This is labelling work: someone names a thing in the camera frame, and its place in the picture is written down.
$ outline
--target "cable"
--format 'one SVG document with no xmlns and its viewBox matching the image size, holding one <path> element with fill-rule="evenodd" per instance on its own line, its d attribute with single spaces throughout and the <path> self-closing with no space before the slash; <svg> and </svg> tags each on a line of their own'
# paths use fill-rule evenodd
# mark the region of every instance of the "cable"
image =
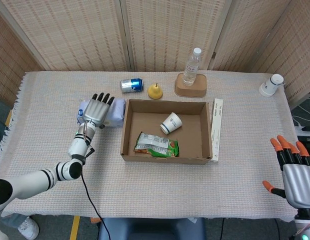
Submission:
<svg viewBox="0 0 310 240">
<path fill-rule="evenodd" d="M 278 239 L 281 240 L 281 232 L 280 232 L 279 223 L 277 222 L 276 218 L 274 218 L 274 220 L 275 220 L 276 227 L 277 227 Z"/>
<path fill-rule="evenodd" d="M 110 232 L 109 232 L 109 230 L 107 229 L 107 227 L 106 227 L 106 225 L 105 225 L 105 222 L 104 222 L 103 218 L 101 217 L 101 215 L 100 215 L 99 212 L 97 211 L 97 209 L 96 209 L 96 207 L 95 207 L 95 205 L 94 205 L 94 203 L 93 203 L 93 201 L 92 201 L 92 199 L 91 199 L 91 197 L 90 197 L 89 190 L 87 189 L 86 183 L 85 183 L 85 181 L 84 181 L 83 173 L 81 173 L 80 176 L 81 176 L 81 180 L 83 181 L 83 184 L 84 184 L 84 187 L 85 187 L 85 190 L 86 190 L 86 194 L 87 194 L 88 200 L 90 201 L 90 203 L 91 203 L 91 205 L 93 206 L 93 208 L 94 208 L 96 214 L 98 215 L 98 217 L 100 218 L 101 222 L 103 223 L 104 228 L 106 229 L 107 234 L 108 234 L 108 239 L 111 240 Z"/>
<path fill-rule="evenodd" d="M 224 221 L 225 221 L 225 217 L 223 218 L 223 221 L 221 222 L 221 230 L 220 230 L 220 238 L 219 238 L 219 240 L 222 240 L 222 238 L 223 238 Z"/>
<path fill-rule="evenodd" d="M 308 113 L 308 114 L 310 115 L 310 112 L 309 112 L 309 111 L 307 111 L 305 108 L 303 108 L 303 107 L 300 106 L 300 105 L 298 105 L 298 106 L 299 106 L 300 109 L 304 110 L 306 113 Z M 297 121 L 295 118 L 299 118 L 299 119 L 302 119 L 302 120 L 304 120 L 304 121 L 310 122 L 310 119 L 306 119 L 306 118 L 303 118 L 303 117 L 301 117 L 301 116 L 293 115 L 292 118 L 293 118 L 293 121 L 295 121 L 295 122 L 298 124 L 299 127 L 302 126 L 302 125 L 301 125 L 300 122 Z"/>
<path fill-rule="evenodd" d="M 304 231 L 306 231 L 307 229 L 310 229 L 310 223 L 307 224 L 304 228 L 298 230 L 294 235 L 297 236 L 297 235 L 303 233 Z"/>
</svg>

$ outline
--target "bottle cap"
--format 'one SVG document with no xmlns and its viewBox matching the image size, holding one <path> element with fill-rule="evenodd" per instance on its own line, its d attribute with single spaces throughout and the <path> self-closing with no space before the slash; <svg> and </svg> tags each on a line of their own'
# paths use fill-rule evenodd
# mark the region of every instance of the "bottle cap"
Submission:
<svg viewBox="0 0 310 240">
<path fill-rule="evenodd" d="M 199 56 L 199 55 L 201 55 L 201 53 L 202 53 L 202 50 L 201 50 L 199 47 L 195 47 L 195 48 L 194 48 L 193 54 L 194 54 L 195 56 Z"/>
<path fill-rule="evenodd" d="M 284 82 L 284 78 L 279 74 L 274 74 L 270 79 L 275 85 L 281 85 Z"/>
</svg>

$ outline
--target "yellow pear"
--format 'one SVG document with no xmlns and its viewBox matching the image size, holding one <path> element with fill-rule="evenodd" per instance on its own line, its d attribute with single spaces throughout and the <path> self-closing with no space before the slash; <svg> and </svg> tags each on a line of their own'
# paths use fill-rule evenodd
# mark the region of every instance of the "yellow pear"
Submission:
<svg viewBox="0 0 310 240">
<path fill-rule="evenodd" d="M 163 90 L 157 83 L 149 86 L 147 93 L 152 99 L 160 99 L 163 96 Z"/>
</svg>

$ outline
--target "tablecloth fringe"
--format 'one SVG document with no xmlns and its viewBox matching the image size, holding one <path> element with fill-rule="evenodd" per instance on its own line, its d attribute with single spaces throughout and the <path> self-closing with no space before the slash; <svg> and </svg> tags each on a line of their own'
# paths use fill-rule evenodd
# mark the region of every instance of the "tablecloth fringe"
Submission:
<svg viewBox="0 0 310 240">
<path fill-rule="evenodd" d="M 2 140 L 0 141 L 0 165 L 1 162 L 3 161 L 3 159 L 5 158 L 5 154 L 7 153 L 7 148 L 10 145 L 10 141 L 12 138 L 12 135 L 10 134 L 11 131 L 13 131 L 16 127 L 17 121 L 18 121 L 18 112 L 19 112 L 19 106 L 20 106 L 20 102 L 21 99 L 23 98 L 24 95 L 24 90 L 26 87 L 26 82 L 27 82 L 27 78 L 25 76 L 23 76 L 20 86 L 19 86 L 19 91 L 17 91 L 17 99 L 15 100 L 13 109 L 11 111 L 11 117 L 10 117 L 10 121 L 9 121 L 9 125 L 5 128 L 5 135 L 3 136 Z"/>
</svg>

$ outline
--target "robotic arm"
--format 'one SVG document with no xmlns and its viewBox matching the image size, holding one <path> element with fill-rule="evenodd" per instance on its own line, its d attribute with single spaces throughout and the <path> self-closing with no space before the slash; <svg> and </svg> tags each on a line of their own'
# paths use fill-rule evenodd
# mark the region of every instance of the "robotic arm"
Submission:
<svg viewBox="0 0 310 240">
<path fill-rule="evenodd" d="M 297 209 L 297 232 L 289 239 L 310 240 L 310 155 L 299 141 L 296 142 L 298 151 L 284 137 L 279 135 L 277 139 L 279 142 L 274 138 L 270 142 L 277 154 L 284 189 L 275 188 L 268 181 L 263 181 L 263 185 L 270 193 L 286 199 Z"/>
<path fill-rule="evenodd" d="M 45 168 L 29 174 L 17 177 L 0 178 L 0 217 L 4 208 L 15 198 L 28 199 L 45 192 L 55 186 L 57 181 L 75 180 L 82 174 L 86 158 L 95 150 L 91 147 L 96 127 L 103 127 L 103 122 L 114 100 L 107 93 L 97 99 L 94 94 L 84 111 L 82 123 L 70 145 L 68 155 L 70 161 L 59 162 L 52 168 Z M 0 230 L 0 240 L 8 240 L 8 237 Z"/>
</svg>

